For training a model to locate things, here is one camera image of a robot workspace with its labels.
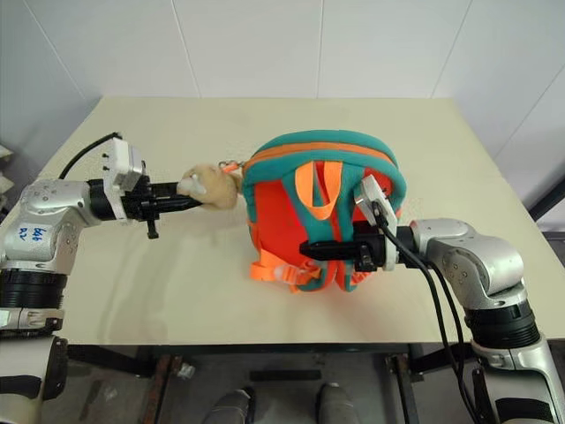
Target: zipper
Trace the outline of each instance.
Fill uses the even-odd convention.
[[[359,153],[361,155],[369,155],[378,157],[385,161],[395,164],[385,153],[374,148],[365,148],[354,144],[335,143],[331,141],[313,141],[311,143],[293,143],[276,146],[274,148],[266,148],[252,156],[243,166],[243,173],[245,174],[250,167],[256,163],[264,162],[269,159],[275,159],[285,155],[292,155],[293,153],[306,152],[309,150],[339,150],[342,152]]]

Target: table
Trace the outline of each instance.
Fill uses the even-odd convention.
[[[40,178],[55,178],[82,147],[113,131],[140,150],[152,181],[161,182],[179,180],[196,163],[245,160],[277,135],[317,128],[369,133],[393,149],[408,184],[402,223],[454,217],[516,246],[539,327],[565,337],[565,271],[450,100],[104,98]],[[68,179],[99,178],[102,151],[84,157]],[[440,340],[426,281],[403,266],[349,294],[337,287],[291,294],[249,279],[256,252],[243,199],[230,212],[167,214],[158,230],[157,240],[147,239],[144,223],[83,231],[59,336],[92,345]]]

